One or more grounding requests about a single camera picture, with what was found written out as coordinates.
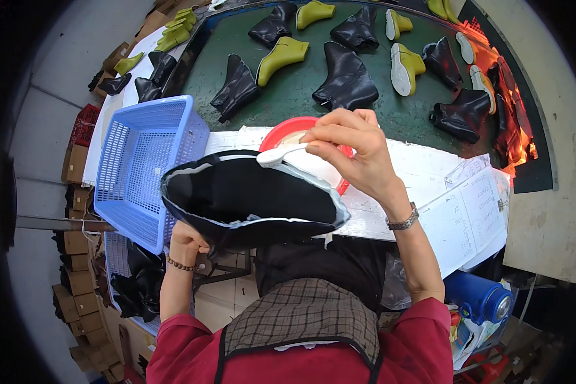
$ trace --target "hand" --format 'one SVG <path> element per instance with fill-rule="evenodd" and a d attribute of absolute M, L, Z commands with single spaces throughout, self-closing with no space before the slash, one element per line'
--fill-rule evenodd
<path fill-rule="evenodd" d="M 209 244 L 203 240 L 203 237 L 188 224 L 183 221 L 177 221 L 173 227 L 173 232 L 171 235 L 171 249 L 169 252 L 173 252 L 174 248 L 185 247 L 188 250 L 196 250 L 200 253 L 209 252 Z"/>
<path fill-rule="evenodd" d="M 320 118 L 300 142 L 309 142 L 308 153 L 331 163 L 345 180 L 380 204 L 392 205 L 395 196 L 407 198 L 405 186 L 392 168 L 375 112 L 338 108 Z M 341 153 L 338 144 L 354 148 L 354 158 Z"/>

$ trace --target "worker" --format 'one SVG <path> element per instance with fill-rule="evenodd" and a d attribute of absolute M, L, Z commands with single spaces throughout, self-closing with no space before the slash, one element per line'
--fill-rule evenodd
<path fill-rule="evenodd" d="M 380 203 L 397 240 L 411 307 L 391 332 L 378 332 L 384 253 L 375 247 L 369 253 L 366 246 L 359 252 L 371 242 L 366 239 L 353 239 L 357 246 L 348 244 L 348 251 L 332 248 L 347 243 L 340 236 L 326 250 L 322 239 L 312 239 L 258 249 L 260 298 L 212 333 L 188 314 L 196 254 L 209 252 L 209 245 L 178 222 L 160 291 L 161 325 L 148 383 L 452 382 L 444 282 L 418 211 L 394 173 L 375 112 L 336 109 L 301 142 Z M 354 148 L 354 158 L 334 144 Z"/>

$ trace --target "white rubber sole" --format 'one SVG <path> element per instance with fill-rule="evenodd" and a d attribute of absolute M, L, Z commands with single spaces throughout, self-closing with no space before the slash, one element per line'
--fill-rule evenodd
<path fill-rule="evenodd" d="M 488 113 L 492 113 L 495 108 L 495 95 L 493 95 L 491 90 L 484 84 L 481 75 L 483 76 L 484 73 L 477 65 L 472 65 L 469 67 L 469 77 L 472 79 L 472 87 L 474 89 L 480 89 L 486 92 L 489 100 L 491 101 L 491 108 L 488 110 Z"/>
<path fill-rule="evenodd" d="M 463 60 L 465 60 L 467 64 L 474 64 L 476 55 L 469 40 L 461 32 L 456 33 L 456 40 L 461 46 L 461 56 L 463 56 Z"/>
<path fill-rule="evenodd" d="M 395 39 L 395 21 L 392 19 L 391 10 L 386 10 L 386 37 L 389 40 Z"/>
<path fill-rule="evenodd" d="M 410 90 L 412 90 L 410 75 L 407 73 L 407 68 L 401 63 L 398 43 L 392 44 L 391 63 L 392 87 L 395 88 L 395 91 L 401 96 L 409 96 Z"/>

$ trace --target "red bowl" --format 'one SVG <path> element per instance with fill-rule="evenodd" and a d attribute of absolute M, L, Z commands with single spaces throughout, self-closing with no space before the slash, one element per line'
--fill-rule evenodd
<path fill-rule="evenodd" d="M 259 151 L 264 152 L 269 149 L 276 148 L 282 139 L 289 134 L 297 131 L 307 131 L 310 128 L 314 127 L 316 121 L 318 120 L 317 117 L 311 116 L 303 116 L 303 117 L 293 117 L 292 119 L 288 119 L 284 122 L 281 122 L 275 126 L 266 136 L 265 139 L 260 144 Z M 346 156 L 352 158 L 354 157 L 354 152 L 352 151 L 352 147 L 349 146 L 337 146 L 337 148 L 342 151 Z M 336 187 L 339 195 L 343 195 L 343 193 L 348 189 L 350 183 L 341 178 L 339 180 L 339 185 Z"/>

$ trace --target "metal watch band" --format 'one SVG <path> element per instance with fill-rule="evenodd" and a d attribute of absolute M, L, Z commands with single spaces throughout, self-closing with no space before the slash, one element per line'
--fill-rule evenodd
<path fill-rule="evenodd" d="M 414 204 L 414 202 L 410 202 L 410 205 L 412 206 L 412 214 L 410 215 L 410 217 L 406 221 L 390 222 L 390 221 L 388 221 L 388 218 L 386 218 L 386 225 L 388 226 L 388 229 L 390 229 L 390 230 L 404 230 L 404 229 L 407 229 L 407 228 L 414 225 L 414 222 L 416 222 L 416 220 L 418 220 L 420 213 L 418 213 L 418 210 L 416 209 L 416 204 Z"/>

